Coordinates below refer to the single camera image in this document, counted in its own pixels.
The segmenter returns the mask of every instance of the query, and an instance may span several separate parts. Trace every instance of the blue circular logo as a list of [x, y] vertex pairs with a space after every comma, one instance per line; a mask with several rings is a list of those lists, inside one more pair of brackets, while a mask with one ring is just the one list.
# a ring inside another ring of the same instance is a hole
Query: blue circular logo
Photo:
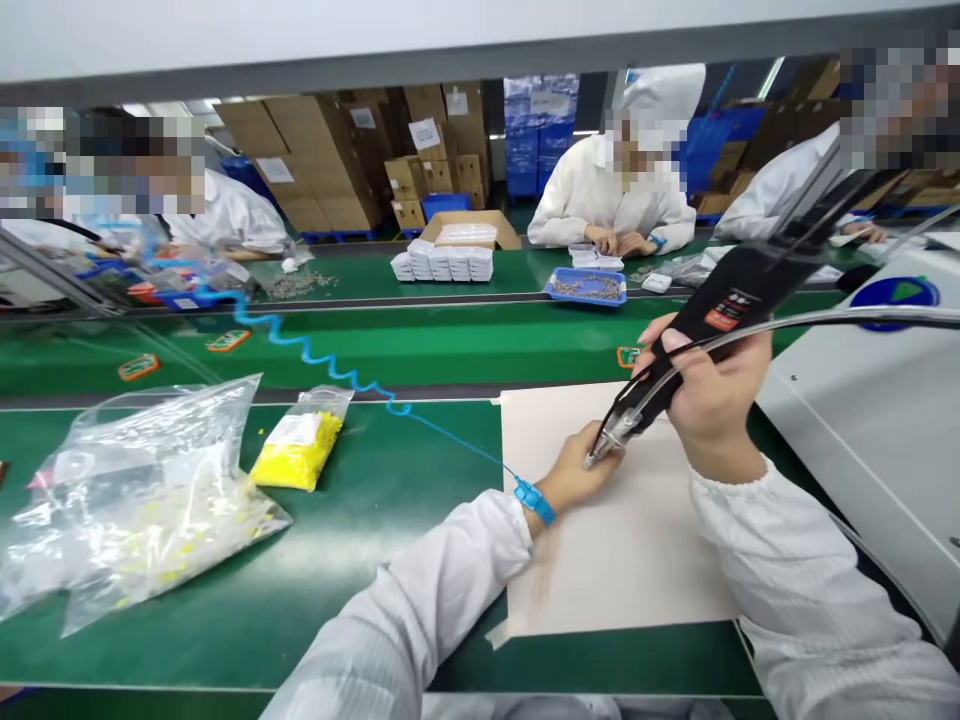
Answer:
[[[923, 305], [936, 307], [940, 304], [940, 291], [925, 277], [884, 278], [860, 288], [850, 307], [867, 305]], [[900, 332], [909, 325], [861, 325], [871, 332]]]

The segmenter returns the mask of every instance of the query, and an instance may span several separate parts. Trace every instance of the open cardboard box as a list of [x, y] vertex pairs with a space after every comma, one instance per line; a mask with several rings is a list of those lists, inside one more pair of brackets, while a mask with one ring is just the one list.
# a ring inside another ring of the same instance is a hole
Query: open cardboard box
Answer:
[[[453, 225], [455, 223], [487, 223], [497, 228], [496, 245], [503, 250], [520, 250], [520, 238], [514, 231], [513, 226], [503, 216], [499, 210], [456, 210], [453, 212], [440, 212], [433, 216], [427, 227], [420, 234], [421, 240], [435, 243], [440, 231], [444, 225]], [[474, 247], [485, 247], [494, 250], [494, 243], [478, 242]]]

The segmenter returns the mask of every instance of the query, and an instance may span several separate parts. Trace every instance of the plastic bag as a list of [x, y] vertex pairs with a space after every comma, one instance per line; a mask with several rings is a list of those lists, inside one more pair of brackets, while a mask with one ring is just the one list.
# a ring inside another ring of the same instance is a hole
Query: plastic bag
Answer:
[[353, 390], [329, 385], [301, 393], [267, 437], [250, 471], [253, 481], [313, 492], [352, 398]]
[[67, 588], [69, 635], [289, 525], [237, 469], [259, 379], [127, 393], [81, 414], [8, 530], [0, 619]]

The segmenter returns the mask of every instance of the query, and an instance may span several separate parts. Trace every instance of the orange label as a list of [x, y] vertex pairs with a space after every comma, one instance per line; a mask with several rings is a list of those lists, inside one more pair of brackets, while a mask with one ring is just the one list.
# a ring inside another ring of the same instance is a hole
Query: orange label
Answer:
[[723, 332], [730, 332], [733, 330], [739, 320], [734, 320], [732, 317], [728, 317], [723, 313], [717, 312], [716, 310], [711, 310], [707, 313], [707, 316], [703, 319], [707, 325], [712, 325], [717, 330], [723, 330]]

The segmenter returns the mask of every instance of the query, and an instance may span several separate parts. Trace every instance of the yellow parts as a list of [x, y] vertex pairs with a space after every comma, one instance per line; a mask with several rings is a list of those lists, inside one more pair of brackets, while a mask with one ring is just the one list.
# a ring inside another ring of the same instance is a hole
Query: yellow parts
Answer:
[[313, 492], [342, 427], [343, 420], [328, 412], [285, 415], [260, 451], [251, 479]]

